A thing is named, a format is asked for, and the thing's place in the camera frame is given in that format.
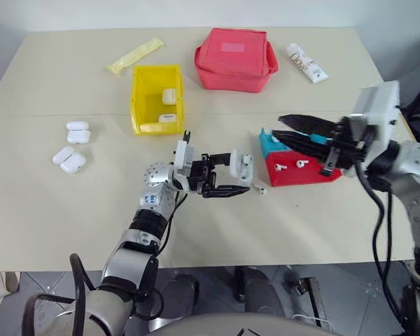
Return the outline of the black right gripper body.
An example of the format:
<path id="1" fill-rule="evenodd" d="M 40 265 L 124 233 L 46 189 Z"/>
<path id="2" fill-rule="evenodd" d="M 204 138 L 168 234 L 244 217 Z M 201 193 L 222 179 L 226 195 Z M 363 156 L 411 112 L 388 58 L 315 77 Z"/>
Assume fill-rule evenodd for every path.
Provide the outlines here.
<path id="1" fill-rule="evenodd" d="M 364 162 L 375 140 L 375 126 L 343 117 L 339 122 L 328 122 L 324 129 L 325 153 L 320 174 L 331 176 L 335 169 L 349 169 L 356 162 Z"/>

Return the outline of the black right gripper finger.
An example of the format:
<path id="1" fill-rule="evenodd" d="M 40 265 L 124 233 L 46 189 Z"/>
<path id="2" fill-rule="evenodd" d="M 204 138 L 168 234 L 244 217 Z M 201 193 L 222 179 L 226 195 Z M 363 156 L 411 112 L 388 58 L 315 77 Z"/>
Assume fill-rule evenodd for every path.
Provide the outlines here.
<path id="1" fill-rule="evenodd" d="M 310 135 L 331 138 L 337 124 L 311 115 L 288 114 L 279 117 L 279 121 L 290 127 L 292 131 L 277 131 L 278 140 L 308 140 Z"/>
<path id="2" fill-rule="evenodd" d="M 301 132 L 273 130 L 272 135 L 291 150 L 325 162 L 330 153 L 333 135 L 303 134 Z"/>

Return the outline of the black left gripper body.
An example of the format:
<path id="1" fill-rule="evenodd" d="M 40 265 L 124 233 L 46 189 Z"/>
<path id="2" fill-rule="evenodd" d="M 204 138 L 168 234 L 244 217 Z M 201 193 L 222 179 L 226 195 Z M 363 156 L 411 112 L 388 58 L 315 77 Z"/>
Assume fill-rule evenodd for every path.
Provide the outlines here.
<path id="1" fill-rule="evenodd" d="M 202 154 L 200 160 L 192 162 L 188 185 L 190 192 L 203 197 L 216 197 L 216 155 Z"/>

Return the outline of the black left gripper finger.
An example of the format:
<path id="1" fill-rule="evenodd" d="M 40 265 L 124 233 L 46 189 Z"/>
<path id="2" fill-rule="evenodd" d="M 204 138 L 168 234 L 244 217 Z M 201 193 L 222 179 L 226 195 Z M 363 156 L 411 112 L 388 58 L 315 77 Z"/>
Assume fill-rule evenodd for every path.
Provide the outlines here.
<path id="1" fill-rule="evenodd" d="M 218 187 L 210 187 L 202 189 L 204 198 L 229 198 L 248 192 L 251 188 L 242 185 L 220 185 Z"/>
<path id="2" fill-rule="evenodd" d="M 230 166 L 231 153 L 221 153 L 209 156 L 209 166 L 215 167 L 216 165 Z"/>

